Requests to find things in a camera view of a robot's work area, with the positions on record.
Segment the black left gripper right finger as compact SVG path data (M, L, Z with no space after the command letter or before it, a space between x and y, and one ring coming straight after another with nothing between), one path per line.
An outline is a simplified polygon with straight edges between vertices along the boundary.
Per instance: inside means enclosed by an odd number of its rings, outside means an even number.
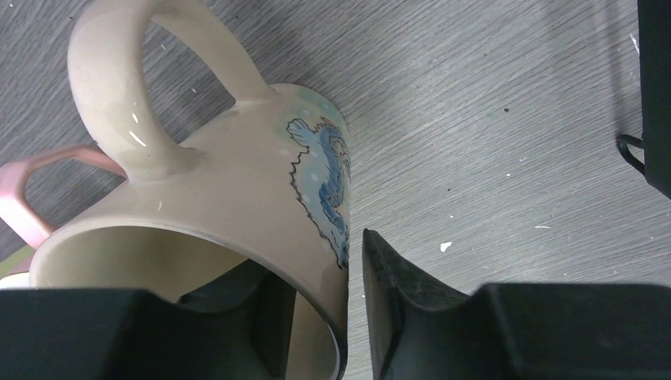
M667 379L670 289L485 283L465 294L362 234L376 379Z

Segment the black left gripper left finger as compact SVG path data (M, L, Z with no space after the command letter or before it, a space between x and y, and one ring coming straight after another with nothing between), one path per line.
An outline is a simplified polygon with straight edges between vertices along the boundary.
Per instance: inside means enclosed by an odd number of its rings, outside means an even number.
M295 289L247 260L169 302L139 289L5 290L4 379L282 379Z

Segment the tall cream dragon mug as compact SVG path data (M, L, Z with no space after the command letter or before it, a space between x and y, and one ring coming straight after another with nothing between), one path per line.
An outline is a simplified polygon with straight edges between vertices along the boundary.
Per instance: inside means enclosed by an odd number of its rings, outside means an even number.
M150 23L188 45L235 100L182 143L148 97ZM175 302L249 259L297 292L286 376L341 378L351 161L337 107L300 85L268 85L198 1L95 1L67 66L86 129L127 179L40 245L30 283L139 287Z

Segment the pale yellow faceted mug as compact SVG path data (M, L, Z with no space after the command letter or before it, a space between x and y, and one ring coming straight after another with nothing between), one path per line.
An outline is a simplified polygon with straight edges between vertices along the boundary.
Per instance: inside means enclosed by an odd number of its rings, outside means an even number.
M29 245L17 250L1 262L1 289L29 288L28 271L35 249Z

